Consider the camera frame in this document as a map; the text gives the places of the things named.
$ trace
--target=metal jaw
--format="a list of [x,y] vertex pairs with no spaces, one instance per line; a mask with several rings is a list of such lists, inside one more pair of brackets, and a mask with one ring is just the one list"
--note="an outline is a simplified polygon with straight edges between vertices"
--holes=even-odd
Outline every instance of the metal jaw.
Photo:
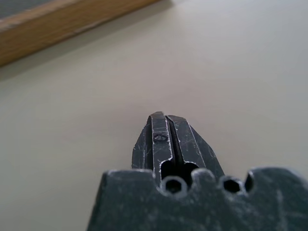
[[284,168],[226,177],[188,122],[157,112],[132,170],[104,173],[88,231],[305,231],[308,183]]

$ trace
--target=wood grain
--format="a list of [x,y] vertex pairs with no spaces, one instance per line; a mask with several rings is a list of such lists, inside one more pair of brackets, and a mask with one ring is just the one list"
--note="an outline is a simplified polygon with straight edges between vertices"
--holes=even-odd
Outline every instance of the wood grain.
[[0,21],[0,66],[159,0],[53,0]]

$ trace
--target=gray surface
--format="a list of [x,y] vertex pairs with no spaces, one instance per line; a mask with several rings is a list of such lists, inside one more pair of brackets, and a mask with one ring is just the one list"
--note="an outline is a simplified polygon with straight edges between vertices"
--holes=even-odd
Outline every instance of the gray surface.
[[5,18],[52,0],[0,0],[0,18]]
[[162,1],[0,69],[0,230],[84,231],[155,111],[225,173],[308,178],[308,1]]

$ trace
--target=white surface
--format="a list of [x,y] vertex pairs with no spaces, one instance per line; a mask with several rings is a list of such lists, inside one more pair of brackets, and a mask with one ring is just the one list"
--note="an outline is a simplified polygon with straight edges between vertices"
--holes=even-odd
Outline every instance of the white surface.
[[147,116],[183,116],[227,174],[308,177],[308,2],[163,1],[0,69],[0,230],[84,231]]

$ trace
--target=wooden edge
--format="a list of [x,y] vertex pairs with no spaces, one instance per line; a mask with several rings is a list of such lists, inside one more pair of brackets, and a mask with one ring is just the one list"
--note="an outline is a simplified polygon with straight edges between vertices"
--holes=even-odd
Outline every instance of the wooden edge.
[[0,66],[159,0],[53,0],[0,21]]

